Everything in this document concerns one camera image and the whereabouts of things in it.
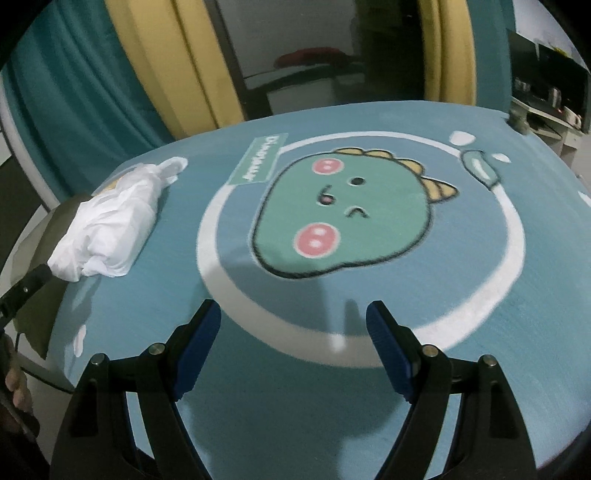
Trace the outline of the person's left hand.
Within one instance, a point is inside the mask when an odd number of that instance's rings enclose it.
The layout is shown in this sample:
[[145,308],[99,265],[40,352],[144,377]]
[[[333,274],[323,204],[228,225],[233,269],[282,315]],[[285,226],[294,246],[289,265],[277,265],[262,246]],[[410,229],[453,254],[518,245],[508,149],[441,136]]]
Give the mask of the person's left hand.
[[21,369],[12,339],[3,336],[8,353],[8,367],[5,375],[5,386],[12,393],[12,403],[15,408],[26,412],[33,412],[32,395],[27,385],[27,377]]

